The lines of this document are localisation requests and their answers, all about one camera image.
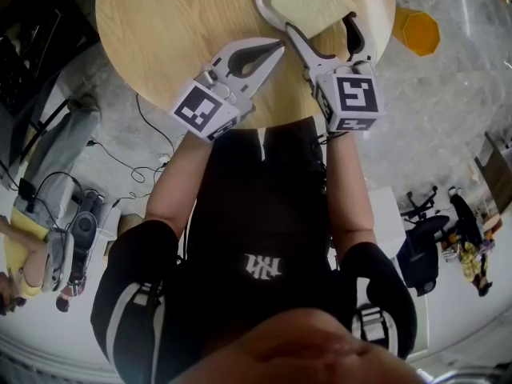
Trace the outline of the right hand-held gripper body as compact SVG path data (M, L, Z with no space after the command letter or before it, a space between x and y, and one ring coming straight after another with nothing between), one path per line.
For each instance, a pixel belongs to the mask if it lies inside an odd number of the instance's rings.
M312 96L330 133L368 131L385 115L374 64L357 60L318 74Z

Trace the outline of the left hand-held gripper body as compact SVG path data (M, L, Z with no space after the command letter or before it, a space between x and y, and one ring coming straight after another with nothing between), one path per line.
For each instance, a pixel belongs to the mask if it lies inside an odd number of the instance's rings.
M214 142L254 109L251 99L210 67L188 81L170 116L201 140Z

